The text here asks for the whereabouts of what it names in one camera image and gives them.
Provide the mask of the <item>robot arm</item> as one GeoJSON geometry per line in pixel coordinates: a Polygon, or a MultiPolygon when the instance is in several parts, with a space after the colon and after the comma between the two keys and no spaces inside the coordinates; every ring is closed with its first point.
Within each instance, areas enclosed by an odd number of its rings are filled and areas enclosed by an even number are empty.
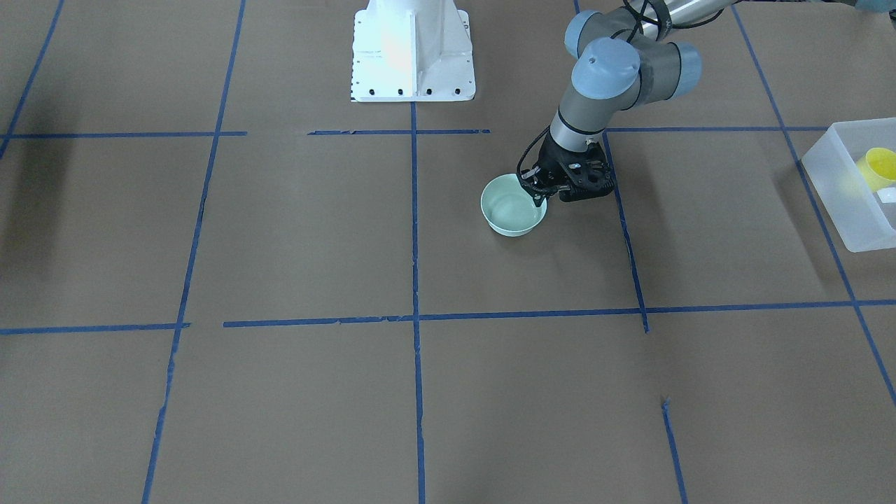
{"type": "Polygon", "coordinates": [[[564,32],[574,57],[570,83],[548,127],[534,140],[531,168],[519,185],[535,207],[605,197],[615,177],[601,145],[615,114],[687,95],[703,74],[699,51],[668,41],[675,31],[717,19],[727,1],[624,1],[609,13],[581,10],[564,32]]]}

